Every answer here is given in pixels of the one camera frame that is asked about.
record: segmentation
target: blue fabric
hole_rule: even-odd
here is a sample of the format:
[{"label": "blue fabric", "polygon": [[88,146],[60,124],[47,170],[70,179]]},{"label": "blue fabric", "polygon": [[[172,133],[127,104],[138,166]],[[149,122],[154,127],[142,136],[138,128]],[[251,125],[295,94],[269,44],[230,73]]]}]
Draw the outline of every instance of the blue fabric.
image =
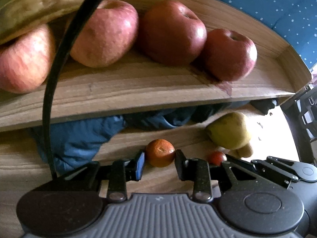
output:
[{"label": "blue fabric", "polygon": [[289,42],[309,69],[317,63],[317,0],[221,0]]},{"label": "blue fabric", "polygon": [[[186,124],[190,119],[203,122],[220,110],[246,103],[248,101],[173,108],[52,124],[51,147],[56,170],[64,174],[90,162],[101,145],[125,127],[142,130],[173,129]],[[42,160],[47,163],[42,127],[30,128],[30,134],[37,143]]]},{"label": "blue fabric", "polygon": [[[51,147],[56,170],[64,174],[90,162],[100,146],[124,127],[121,115],[52,124]],[[30,134],[43,162],[47,163],[42,127],[31,128]]]}]

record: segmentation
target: pink apple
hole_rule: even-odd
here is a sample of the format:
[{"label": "pink apple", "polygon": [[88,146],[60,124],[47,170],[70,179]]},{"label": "pink apple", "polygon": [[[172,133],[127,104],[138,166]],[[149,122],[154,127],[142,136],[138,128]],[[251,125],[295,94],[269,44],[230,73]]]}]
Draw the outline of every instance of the pink apple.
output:
[{"label": "pink apple", "polygon": [[154,61],[177,66],[194,61],[206,37],[204,23],[189,8],[164,0],[140,19],[137,44]]},{"label": "pink apple", "polygon": [[70,55],[88,67],[104,67],[119,60],[137,37],[138,15],[126,2],[105,0],[79,34]]},{"label": "pink apple", "polygon": [[236,81],[252,71],[257,50],[248,37],[218,28],[207,34],[200,58],[205,69],[219,80]]},{"label": "pink apple", "polygon": [[46,79],[55,55],[54,36],[47,25],[0,46],[0,88],[28,93]]}]

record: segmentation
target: metal screw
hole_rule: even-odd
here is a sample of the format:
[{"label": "metal screw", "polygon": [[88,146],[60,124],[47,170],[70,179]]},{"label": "metal screw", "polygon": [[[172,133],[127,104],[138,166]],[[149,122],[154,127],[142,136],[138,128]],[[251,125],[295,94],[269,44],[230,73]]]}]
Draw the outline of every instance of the metal screw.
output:
[{"label": "metal screw", "polygon": [[112,192],[109,195],[109,199],[111,199],[112,201],[123,201],[125,199],[125,195],[121,192]]},{"label": "metal screw", "polygon": [[204,202],[204,201],[210,200],[211,199],[211,195],[209,193],[207,193],[207,192],[201,192],[200,191],[200,192],[196,192],[195,193],[195,198],[197,200],[199,200],[199,201]]}]

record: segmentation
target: yellow pear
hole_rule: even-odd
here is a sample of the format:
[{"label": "yellow pear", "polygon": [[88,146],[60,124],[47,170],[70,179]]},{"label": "yellow pear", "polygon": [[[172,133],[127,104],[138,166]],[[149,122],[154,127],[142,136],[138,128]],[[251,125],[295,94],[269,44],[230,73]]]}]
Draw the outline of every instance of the yellow pear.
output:
[{"label": "yellow pear", "polygon": [[228,113],[206,127],[206,131],[218,146],[225,149],[239,149],[251,139],[248,118],[239,112]]},{"label": "yellow pear", "polygon": [[240,157],[247,158],[253,155],[253,148],[251,147],[251,144],[248,143],[244,147],[237,149],[236,152],[238,153]]}]

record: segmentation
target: wooden surface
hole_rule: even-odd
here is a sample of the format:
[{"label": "wooden surface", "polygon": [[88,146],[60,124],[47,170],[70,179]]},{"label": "wooden surface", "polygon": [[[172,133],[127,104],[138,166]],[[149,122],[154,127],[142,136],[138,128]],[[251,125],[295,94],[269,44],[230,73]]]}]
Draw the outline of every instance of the wooden surface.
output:
[{"label": "wooden surface", "polygon": [[312,74],[304,68],[294,67],[299,63],[303,63],[297,52],[292,46],[287,47],[278,57],[277,61],[282,65],[290,83],[293,86],[295,93],[300,91],[305,85],[307,80],[312,80]]},{"label": "wooden surface", "polygon": [[[124,0],[143,14],[161,0]],[[294,84],[276,57],[289,44],[250,16],[217,0],[179,0],[193,10],[210,29],[228,28],[250,37],[258,49],[255,69],[243,80],[216,83],[193,66],[166,67],[132,50],[117,63],[91,69],[70,60],[60,77],[54,96],[53,122],[181,107],[224,101],[284,97],[294,94],[307,78],[305,64],[293,60],[301,78]],[[62,20],[51,24],[56,35],[64,32]],[[25,95],[0,91],[0,131],[41,124],[45,85]]]},{"label": "wooden surface", "polygon": [[[104,144],[94,160],[103,165],[118,158],[132,158],[151,140],[163,138],[169,140],[176,149],[182,149],[187,157],[205,159],[207,154],[217,149],[209,140],[204,128],[225,110],[201,124],[188,124],[173,130],[144,132],[127,129]],[[253,125],[251,144],[254,155],[251,159],[266,159],[272,155],[298,161],[296,147],[283,112],[279,107],[260,115],[252,106],[244,106],[237,111],[245,113]],[[0,133],[0,238],[17,238],[22,234],[15,215],[15,206],[19,198],[27,191],[50,180],[50,171],[36,151],[35,142],[26,130]],[[146,166],[143,178],[139,182],[128,182],[127,190],[148,193],[190,193],[192,182],[181,182],[177,178],[174,164],[166,168]],[[107,182],[100,192],[106,194]]]}]

